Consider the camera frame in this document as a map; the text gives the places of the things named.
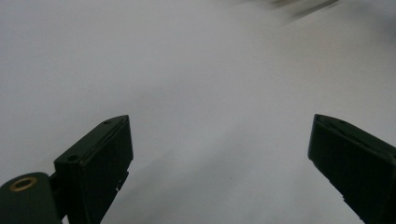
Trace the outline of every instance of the gray surface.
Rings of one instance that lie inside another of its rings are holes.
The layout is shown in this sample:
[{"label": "gray surface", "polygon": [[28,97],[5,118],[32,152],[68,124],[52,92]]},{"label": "gray surface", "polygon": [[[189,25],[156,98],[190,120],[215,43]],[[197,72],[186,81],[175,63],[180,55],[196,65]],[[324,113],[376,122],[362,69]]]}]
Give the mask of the gray surface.
[{"label": "gray surface", "polygon": [[362,223],[306,151],[315,113],[396,145],[395,8],[1,1],[0,182],[129,114],[135,160],[103,223]]}]

